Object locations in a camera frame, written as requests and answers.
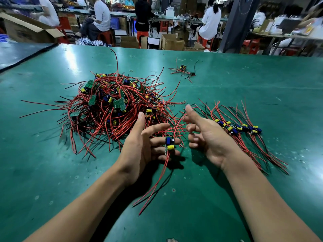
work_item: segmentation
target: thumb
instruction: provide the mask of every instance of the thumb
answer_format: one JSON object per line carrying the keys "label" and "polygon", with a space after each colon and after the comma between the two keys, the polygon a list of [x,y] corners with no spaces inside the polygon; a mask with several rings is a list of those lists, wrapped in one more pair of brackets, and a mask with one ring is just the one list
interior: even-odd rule
{"label": "thumb", "polygon": [[139,112],[138,119],[137,119],[135,125],[133,126],[131,133],[129,135],[134,135],[136,137],[140,137],[141,132],[144,127],[145,127],[145,115],[143,114],[143,112]]}
{"label": "thumb", "polygon": [[185,110],[190,121],[201,128],[203,118],[200,117],[200,115],[195,110],[193,110],[190,105],[186,105]]}

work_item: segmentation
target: black shirt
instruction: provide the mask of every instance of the black shirt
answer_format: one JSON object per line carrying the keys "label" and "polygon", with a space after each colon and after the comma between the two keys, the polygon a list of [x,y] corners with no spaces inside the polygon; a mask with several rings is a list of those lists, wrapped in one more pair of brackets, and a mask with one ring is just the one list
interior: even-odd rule
{"label": "black shirt", "polygon": [[148,23],[148,19],[154,17],[154,14],[151,12],[150,5],[145,1],[137,1],[135,3],[135,13],[137,16],[137,22]]}

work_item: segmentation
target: green table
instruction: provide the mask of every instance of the green table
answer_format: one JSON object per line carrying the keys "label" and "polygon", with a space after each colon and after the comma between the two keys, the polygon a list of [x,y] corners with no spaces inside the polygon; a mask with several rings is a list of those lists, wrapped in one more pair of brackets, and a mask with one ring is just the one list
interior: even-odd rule
{"label": "green table", "polygon": [[[269,181],[288,205],[323,239],[323,117],[321,58],[247,56],[114,48],[119,71],[131,76],[158,75],[171,92],[181,79],[174,101],[235,105],[246,98],[249,116],[263,130],[270,150],[289,164],[290,175],[271,168]],[[193,84],[169,67],[192,67]],[[60,111],[19,119],[50,107],[61,96],[73,96],[75,87],[60,83],[87,81],[95,73],[116,71],[109,48],[60,45],[0,74],[1,194],[0,240],[21,241],[84,192],[117,159],[119,150],[95,150],[97,159],[74,155],[65,136],[59,138]],[[131,203],[155,184],[162,165],[152,163],[152,178],[126,190],[108,211],[95,233],[96,240],[249,241],[248,230],[228,182],[203,157],[186,148],[183,162],[174,162],[162,181],[165,186],[138,217],[141,205]]]}

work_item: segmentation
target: person in black shirt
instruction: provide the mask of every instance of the person in black shirt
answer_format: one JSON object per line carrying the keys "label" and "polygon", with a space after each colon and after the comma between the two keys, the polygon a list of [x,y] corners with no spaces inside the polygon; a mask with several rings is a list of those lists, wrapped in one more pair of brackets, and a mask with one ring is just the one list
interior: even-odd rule
{"label": "person in black shirt", "polygon": [[137,21],[135,28],[137,31],[149,31],[148,19],[154,17],[151,12],[151,7],[147,3],[147,0],[139,0],[135,4],[135,12],[137,16]]}

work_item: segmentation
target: fingernail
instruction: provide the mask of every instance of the fingernail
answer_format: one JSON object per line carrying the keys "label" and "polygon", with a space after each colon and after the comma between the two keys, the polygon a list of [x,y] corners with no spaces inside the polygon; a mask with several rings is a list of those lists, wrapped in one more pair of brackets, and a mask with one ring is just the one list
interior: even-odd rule
{"label": "fingernail", "polygon": [[144,116],[143,112],[140,111],[139,114],[138,114],[138,120],[143,118],[143,116]]}
{"label": "fingernail", "polygon": [[191,112],[193,109],[192,109],[191,105],[186,105],[185,110],[187,112]]}

